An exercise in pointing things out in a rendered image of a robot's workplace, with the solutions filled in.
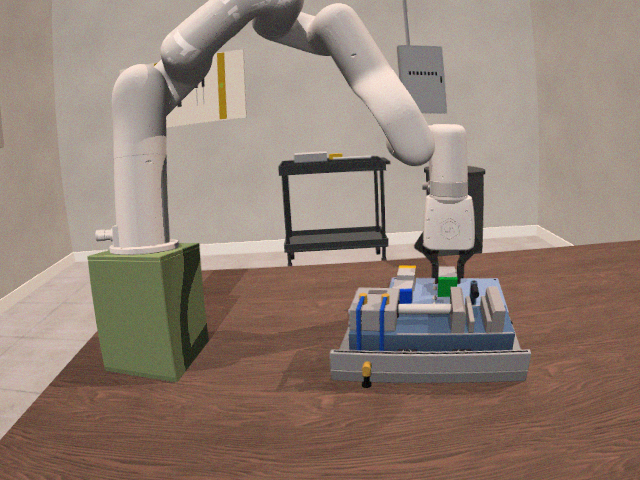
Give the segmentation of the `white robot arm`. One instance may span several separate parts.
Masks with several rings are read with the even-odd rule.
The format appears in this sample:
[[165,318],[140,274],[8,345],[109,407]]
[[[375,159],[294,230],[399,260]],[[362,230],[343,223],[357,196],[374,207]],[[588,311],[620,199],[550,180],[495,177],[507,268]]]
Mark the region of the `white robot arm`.
[[121,73],[112,92],[116,225],[95,233],[96,241],[113,241],[111,254],[179,247],[169,234],[166,116],[205,78],[214,54],[250,21],[267,40],[331,56],[376,118],[390,154],[409,166],[429,161],[430,181],[422,190],[437,197],[468,195],[464,127],[428,126],[351,7],[336,3],[312,16],[301,12],[303,4],[209,0],[166,36],[154,67],[138,64]]

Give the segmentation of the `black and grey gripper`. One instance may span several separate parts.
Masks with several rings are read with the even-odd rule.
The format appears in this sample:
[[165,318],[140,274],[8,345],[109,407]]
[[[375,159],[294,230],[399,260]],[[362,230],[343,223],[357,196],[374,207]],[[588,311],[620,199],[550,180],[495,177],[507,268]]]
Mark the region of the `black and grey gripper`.
[[468,195],[455,198],[427,195],[423,232],[414,248],[431,262],[435,284],[439,277],[438,252],[459,251],[457,283],[460,284],[461,278],[464,278],[464,264],[473,254],[482,250],[482,244],[475,234],[472,198]]

